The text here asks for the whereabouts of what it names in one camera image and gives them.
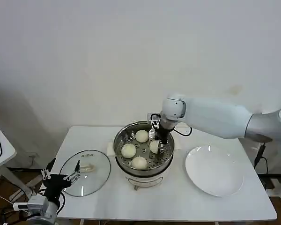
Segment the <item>wooden floor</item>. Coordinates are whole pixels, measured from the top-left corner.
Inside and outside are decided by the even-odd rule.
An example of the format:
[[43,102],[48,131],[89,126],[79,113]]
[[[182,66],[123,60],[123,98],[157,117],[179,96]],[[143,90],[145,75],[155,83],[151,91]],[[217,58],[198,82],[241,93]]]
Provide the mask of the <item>wooden floor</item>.
[[[18,176],[23,182],[28,182],[34,177],[36,177],[39,173],[37,172],[14,172],[16,176]],[[17,190],[16,187],[11,186],[10,184],[0,181],[0,196],[4,198],[9,198],[10,195],[12,195]],[[251,223],[252,225],[281,225],[281,202],[279,198],[271,198],[271,201],[277,211],[278,219],[275,221],[266,221],[266,222],[254,222]],[[0,198],[0,208],[7,207],[10,204],[4,201]],[[7,222],[11,223],[18,219],[18,214],[12,214],[9,218],[7,218]],[[72,220],[74,225],[79,225],[79,220]],[[25,225],[26,222],[18,223],[19,225]],[[84,222],[85,225],[99,225],[99,221],[95,220],[88,220]],[[185,225],[185,224],[198,224],[198,225],[212,225],[214,223],[180,223],[180,222],[131,222],[131,221],[101,221],[101,225],[107,224],[107,225]],[[231,223],[220,223],[221,225],[229,225]]]

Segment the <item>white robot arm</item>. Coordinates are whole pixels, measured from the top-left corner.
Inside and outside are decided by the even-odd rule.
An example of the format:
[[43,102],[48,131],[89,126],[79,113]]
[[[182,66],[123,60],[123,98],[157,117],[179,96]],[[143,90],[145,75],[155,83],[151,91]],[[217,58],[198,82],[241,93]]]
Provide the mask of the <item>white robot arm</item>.
[[55,163],[54,158],[46,167],[42,170],[43,184],[46,189],[43,194],[31,196],[28,202],[15,202],[13,207],[15,211],[27,210],[29,216],[24,217],[19,214],[19,220],[5,225],[15,225],[22,221],[28,221],[30,225],[54,225],[55,220],[59,211],[62,210],[63,206],[60,207],[59,197],[63,195],[61,192],[64,188],[70,187],[80,178],[80,161],[78,160],[75,169],[72,174],[52,174],[51,170]]
[[226,139],[247,137],[262,143],[273,139],[281,142],[281,110],[253,114],[240,105],[175,94],[163,101],[160,114],[159,136],[184,122],[194,129]]

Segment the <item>white table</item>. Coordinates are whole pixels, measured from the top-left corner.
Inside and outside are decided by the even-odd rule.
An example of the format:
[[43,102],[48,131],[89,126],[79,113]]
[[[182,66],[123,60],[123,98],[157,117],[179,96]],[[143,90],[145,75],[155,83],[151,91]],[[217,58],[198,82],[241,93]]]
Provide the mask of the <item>white table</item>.
[[[8,162],[9,160],[11,160],[13,157],[16,156],[16,151],[14,147],[11,145],[11,143],[8,141],[8,139],[1,132],[1,130],[0,130],[0,143],[2,146],[2,155],[0,157],[0,176],[1,175],[4,176],[8,181],[23,189],[25,194],[28,197],[30,197],[32,194],[31,190],[19,178],[17,178],[9,169],[7,169],[4,166],[6,162]],[[15,201],[19,196],[12,197],[12,199]]]
[[[71,127],[60,147],[53,167],[59,173],[64,162],[82,150],[107,151],[120,127]],[[180,128],[187,133],[188,128]],[[85,197],[66,194],[66,205],[59,218],[157,221],[255,221],[274,220],[275,209],[238,140],[224,140],[197,130],[190,137],[172,132],[181,146],[175,151],[169,175],[155,187],[135,191],[114,157],[111,174],[97,192]],[[230,197],[215,197],[198,189],[187,177],[184,161],[187,152],[211,144],[235,150],[242,165],[244,185]]]

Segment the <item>steamed bun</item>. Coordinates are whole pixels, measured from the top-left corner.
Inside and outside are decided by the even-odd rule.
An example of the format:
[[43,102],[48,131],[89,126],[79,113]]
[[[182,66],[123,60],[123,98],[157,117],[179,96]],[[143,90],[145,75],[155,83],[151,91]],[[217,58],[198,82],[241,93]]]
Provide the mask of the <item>steamed bun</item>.
[[136,154],[136,147],[133,144],[125,144],[121,150],[122,156],[132,158]]
[[159,144],[159,141],[152,141],[150,143],[150,151],[157,154],[158,153],[158,144]]
[[139,130],[135,134],[135,139],[140,143],[144,143],[149,139],[149,134],[145,130]]
[[148,162],[144,157],[138,156],[132,160],[132,167],[139,170],[145,170],[148,167]]

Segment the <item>glass lid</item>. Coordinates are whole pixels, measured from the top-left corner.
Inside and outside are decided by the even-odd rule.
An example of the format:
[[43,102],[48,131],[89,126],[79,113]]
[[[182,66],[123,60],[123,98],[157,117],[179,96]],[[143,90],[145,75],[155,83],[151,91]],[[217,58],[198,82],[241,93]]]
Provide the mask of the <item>glass lid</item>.
[[60,174],[72,174],[80,160],[80,178],[64,192],[82,197],[99,190],[107,181],[111,172],[111,163],[107,155],[97,150],[85,150],[70,157],[62,166]]

